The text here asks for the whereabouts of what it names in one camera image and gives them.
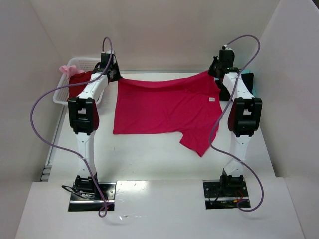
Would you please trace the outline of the magenta t shirt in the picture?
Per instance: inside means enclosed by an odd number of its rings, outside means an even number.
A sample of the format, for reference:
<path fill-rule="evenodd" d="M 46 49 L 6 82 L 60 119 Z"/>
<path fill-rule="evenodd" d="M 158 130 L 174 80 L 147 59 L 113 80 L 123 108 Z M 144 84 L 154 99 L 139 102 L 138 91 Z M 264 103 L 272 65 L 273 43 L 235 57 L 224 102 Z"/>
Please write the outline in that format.
<path fill-rule="evenodd" d="M 202 157 L 221 116 L 220 89 L 207 72 L 168 81 L 121 79 L 114 134 L 179 132 L 180 144 Z"/>

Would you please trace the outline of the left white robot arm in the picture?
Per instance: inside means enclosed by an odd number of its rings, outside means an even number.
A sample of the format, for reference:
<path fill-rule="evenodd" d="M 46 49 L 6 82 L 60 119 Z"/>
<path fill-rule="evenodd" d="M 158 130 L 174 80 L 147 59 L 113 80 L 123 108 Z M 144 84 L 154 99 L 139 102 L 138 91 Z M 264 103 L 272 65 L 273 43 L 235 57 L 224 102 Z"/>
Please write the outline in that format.
<path fill-rule="evenodd" d="M 90 82 L 68 100 L 69 122 L 75 133 L 79 158 L 74 192 L 80 197 L 99 198 L 97 171 L 94 163 L 94 136 L 99 127 L 97 101 L 110 82 L 121 79 L 113 50 L 102 52 L 101 61 L 91 73 Z"/>

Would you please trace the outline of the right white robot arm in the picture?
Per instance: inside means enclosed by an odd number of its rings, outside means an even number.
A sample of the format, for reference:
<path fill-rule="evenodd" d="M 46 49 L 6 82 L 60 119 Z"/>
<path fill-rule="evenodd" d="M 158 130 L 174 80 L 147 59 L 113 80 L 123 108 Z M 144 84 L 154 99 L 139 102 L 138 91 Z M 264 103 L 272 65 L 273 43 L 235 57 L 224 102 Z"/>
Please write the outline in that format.
<path fill-rule="evenodd" d="M 219 196 L 227 197 L 243 187 L 243 164 L 248 144 L 259 128 L 262 100 L 249 91 L 240 70 L 233 66 L 235 54 L 229 47 L 223 46 L 219 55 L 208 70 L 209 75 L 218 78 L 230 94 L 232 106 L 228 116 L 227 126 L 231 132 L 231 144 L 225 165 L 220 176 Z"/>

